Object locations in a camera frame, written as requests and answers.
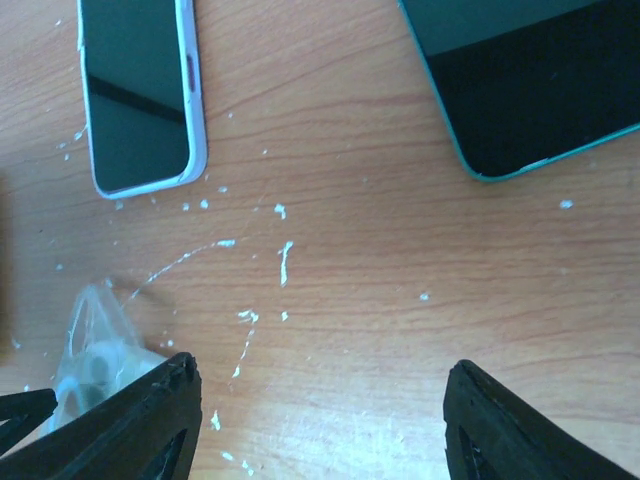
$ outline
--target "teal phone frame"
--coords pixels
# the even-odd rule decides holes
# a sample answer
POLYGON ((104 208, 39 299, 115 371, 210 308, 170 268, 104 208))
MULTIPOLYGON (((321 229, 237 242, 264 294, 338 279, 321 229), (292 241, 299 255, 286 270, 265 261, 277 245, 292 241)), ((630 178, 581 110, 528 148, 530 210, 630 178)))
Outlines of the teal phone frame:
POLYGON ((622 130, 619 130, 617 132, 611 133, 609 135, 606 135, 602 138, 599 138, 597 140, 594 140, 593 142, 589 142, 581 147, 578 148, 574 148, 573 150, 569 150, 568 152, 562 153, 560 155, 556 155, 554 157, 549 157, 549 158, 544 158, 542 160, 539 160, 537 162, 533 162, 529 165, 526 165, 524 167, 522 167, 521 169, 519 169, 516 172, 512 172, 509 173, 508 175, 502 175, 499 177, 487 177, 485 175, 482 175, 481 173, 476 172, 475 170, 473 170, 471 168, 471 166, 467 163, 466 159, 464 158, 464 154, 462 153, 462 149, 460 148, 460 145, 458 144, 458 139, 456 137, 455 131, 453 129, 453 126, 451 125, 451 121, 449 120, 449 115, 447 114, 447 110, 444 107, 444 103, 442 101, 442 98, 440 97, 440 92, 438 91, 438 87, 436 86, 436 82, 433 78, 433 75, 431 73, 431 69, 429 68, 429 64, 427 63, 427 56, 425 55, 424 51, 422 50, 422 48, 420 47, 420 42, 418 41, 418 37, 416 35, 415 30, 413 29, 413 24, 411 23, 411 19, 409 18, 409 13, 407 12, 405 6, 404 6, 404 0, 398 0, 398 5, 400 7, 400 10, 402 11, 402 14, 404 15, 406 24, 409 28, 409 33, 411 35, 411 38, 413 39, 413 43, 416 46, 416 49, 418 50, 418 53, 420 55, 420 60, 422 62, 422 67, 424 68, 425 72, 427 73, 427 77, 429 78, 429 83, 431 84, 431 88, 433 89, 433 92, 435 94, 436 97, 436 101, 438 102, 438 108, 440 109, 440 112, 442 113, 442 116, 444 117, 444 121, 445 124, 447 126, 447 130, 449 131, 449 136, 451 137, 452 141, 453 141, 453 146, 454 149, 456 151, 456 154, 458 156, 458 159, 460 160, 460 163, 462 163, 463 168, 467 171, 467 173, 469 173, 469 175, 471 175, 473 178, 475 178, 476 180, 479 180, 481 182, 487 182, 487 183, 495 183, 495 182, 502 182, 505 180, 509 180, 510 178, 514 178, 520 175, 523 175, 527 172, 531 172, 533 170, 537 170, 539 168, 542 168, 546 165, 550 165, 552 163, 555 163, 559 160, 562 160, 564 158, 570 157, 572 155, 577 155, 579 153, 585 152, 587 150, 590 150, 594 147, 597 147, 598 145, 601 145, 603 143, 606 142, 610 142, 611 140, 615 140, 616 138, 622 137, 624 135, 627 135, 629 133, 635 132, 637 130, 640 130, 640 123, 636 124, 636 125, 632 125, 630 127, 627 128, 623 128, 622 130))

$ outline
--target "white smartphone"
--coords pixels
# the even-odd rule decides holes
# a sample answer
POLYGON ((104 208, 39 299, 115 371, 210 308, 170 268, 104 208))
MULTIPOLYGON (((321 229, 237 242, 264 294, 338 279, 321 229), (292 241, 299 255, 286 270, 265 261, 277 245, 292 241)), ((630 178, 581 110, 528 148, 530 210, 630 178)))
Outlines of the white smartphone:
POLYGON ((207 136, 192 0, 78 0, 78 50, 98 193, 196 180, 207 136))

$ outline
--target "white phone case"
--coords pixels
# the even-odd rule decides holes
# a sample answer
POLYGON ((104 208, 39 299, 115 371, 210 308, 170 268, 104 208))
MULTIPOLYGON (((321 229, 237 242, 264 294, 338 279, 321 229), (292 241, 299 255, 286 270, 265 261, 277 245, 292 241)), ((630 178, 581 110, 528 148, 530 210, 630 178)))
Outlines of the white phone case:
POLYGON ((177 187, 191 183, 200 177, 207 166, 207 132, 205 128, 204 109, 202 106, 202 86, 200 83, 200 61, 198 58, 198 40, 196 35, 196 21, 192 0, 174 0, 178 27, 178 43, 180 46, 180 64, 182 69, 182 96, 189 139, 189 161, 184 171, 173 178, 152 182, 136 187, 105 192, 96 181, 91 115, 89 107, 88 78, 85 68, 84 24, 82 21, 82 0, 78 0, 78 51, 80 52, 80 70, 82 72, 82 89, 84 92, 84 107, 87 121, 87 137, 89 142, 89 156, 91 158, 91 174, 97 192, 104 198, 115 200, 133 197, 158 190, 177 187), (191 60, 192 72, 189 72, 191 60), (191 91, 189 77, 193 78, 194 89, 191 91))

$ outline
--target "smartphone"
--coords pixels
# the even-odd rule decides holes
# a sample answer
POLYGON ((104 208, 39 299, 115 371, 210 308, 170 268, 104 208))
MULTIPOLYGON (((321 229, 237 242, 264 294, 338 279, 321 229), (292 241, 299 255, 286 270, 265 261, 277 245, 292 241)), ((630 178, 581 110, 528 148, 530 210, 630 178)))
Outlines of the smartphone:
POLYGON ((640 0, 401 0, 463 165, 503 180, 640 128, 640 0))
POLYGON ((207 137, 192 0, 78 0, 96 190, 131 197, 196 180, 207 137))

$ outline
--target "clear plastic bag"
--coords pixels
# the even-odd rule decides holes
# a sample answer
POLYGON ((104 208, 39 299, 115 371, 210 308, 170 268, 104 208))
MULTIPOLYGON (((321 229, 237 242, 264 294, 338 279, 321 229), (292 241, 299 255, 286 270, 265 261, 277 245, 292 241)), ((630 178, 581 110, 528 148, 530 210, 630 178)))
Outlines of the clear plastic bag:
POLYGON ((73 307, 52 387, 58 407, 41 434, 66 425, 165 360, 144 348, 111 288, 87 286, 73 307))

